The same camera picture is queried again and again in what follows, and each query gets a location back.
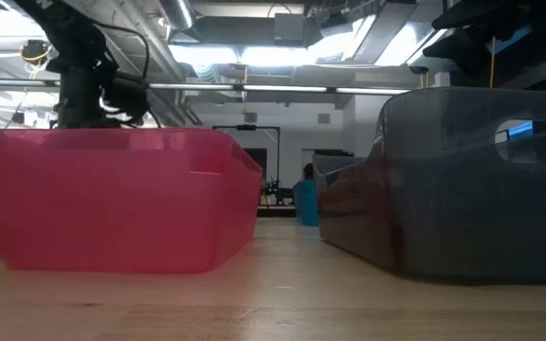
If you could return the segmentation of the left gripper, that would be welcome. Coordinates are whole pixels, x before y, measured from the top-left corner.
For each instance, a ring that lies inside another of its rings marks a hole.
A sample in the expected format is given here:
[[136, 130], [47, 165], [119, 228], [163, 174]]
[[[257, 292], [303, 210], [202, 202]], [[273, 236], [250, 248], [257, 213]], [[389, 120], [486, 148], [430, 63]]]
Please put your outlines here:
[[121, 72], [114, 60], [79, 65], [56, 57], [46, 69], [60, 75], [54, 106], [60, 129], [135, 126], [151, 109], [146, 84]]

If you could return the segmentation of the red plastic bin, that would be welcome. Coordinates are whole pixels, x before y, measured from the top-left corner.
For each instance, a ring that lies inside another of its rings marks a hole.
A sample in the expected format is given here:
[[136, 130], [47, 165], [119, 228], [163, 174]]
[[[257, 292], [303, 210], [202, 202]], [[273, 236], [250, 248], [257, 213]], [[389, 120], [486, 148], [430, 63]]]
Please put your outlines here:
[[0, 255], [15, 270], [206, 272], [253, 238], [261, 185], [219, 131], [0, 130]]

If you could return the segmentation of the teal plastic bin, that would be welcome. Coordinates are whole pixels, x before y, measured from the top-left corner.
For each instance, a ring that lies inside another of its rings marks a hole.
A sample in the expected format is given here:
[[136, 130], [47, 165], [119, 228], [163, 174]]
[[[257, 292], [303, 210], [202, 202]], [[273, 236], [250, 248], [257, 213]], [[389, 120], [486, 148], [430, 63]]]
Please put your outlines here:
[[301, 180], [293, 187], [297, 220], [308, 226], [319, 225], [317, 189], [313, 180]]

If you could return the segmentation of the dark grey plastic bin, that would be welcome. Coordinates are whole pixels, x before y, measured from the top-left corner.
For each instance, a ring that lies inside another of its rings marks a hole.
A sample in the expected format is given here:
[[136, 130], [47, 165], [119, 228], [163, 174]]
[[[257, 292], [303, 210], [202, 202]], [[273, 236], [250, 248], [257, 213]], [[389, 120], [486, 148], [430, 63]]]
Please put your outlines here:
[[313, 158], [319, 233], [396, 275], [546, 283], [546, 92], [388, 99], [365, 157]]

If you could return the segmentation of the long horizontal light bar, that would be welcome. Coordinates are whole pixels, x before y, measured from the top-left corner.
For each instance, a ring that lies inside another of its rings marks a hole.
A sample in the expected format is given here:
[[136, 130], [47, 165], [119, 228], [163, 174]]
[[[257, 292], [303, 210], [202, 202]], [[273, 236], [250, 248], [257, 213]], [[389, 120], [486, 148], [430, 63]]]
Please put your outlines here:
[[[59, 81], [0, 79], [0, 87], [59, 87]], [[390, 96], [407, 93], [409, 89], [372, 87], [336, 87], [310, 85], [222, 84], [222, 83], [149, 83], [149, 88], [183, 91], [295, 92], [313, 94]]]

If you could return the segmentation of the black background gantry frame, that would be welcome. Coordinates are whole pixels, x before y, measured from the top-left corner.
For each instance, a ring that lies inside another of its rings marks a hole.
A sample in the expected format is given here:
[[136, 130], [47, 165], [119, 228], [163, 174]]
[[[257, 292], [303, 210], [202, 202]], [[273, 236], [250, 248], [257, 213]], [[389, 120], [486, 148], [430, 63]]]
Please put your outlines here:
[[239, 125], [213, 125], [212, 130], [223, 130], [223, 129], [234, 129], [237, 131], [257, 131], [257, 130], [274, 130], [277, 133], [277, 138], [275, 139], [277, 155], [276, 155], [276, 180], [274, 181], [273, 186], [266, 186], [265, 192], [269, 195], [275, 196], [275, 205], [280, 206], [282, 204], [281, 192], [281, 181], [280, 181], [280, 168], [281, 168], [281, 131], [282, 129], [279, 126], [258, 126], [254, 124], [239, 124]]

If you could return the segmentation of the black aluminium table frame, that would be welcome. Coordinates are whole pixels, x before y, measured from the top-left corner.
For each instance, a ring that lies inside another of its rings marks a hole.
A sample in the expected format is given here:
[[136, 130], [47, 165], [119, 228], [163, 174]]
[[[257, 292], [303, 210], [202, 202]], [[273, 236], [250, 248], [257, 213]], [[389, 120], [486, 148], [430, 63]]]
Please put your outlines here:
[[258, 218], [295, 218], [294, 206], [258, 206]]

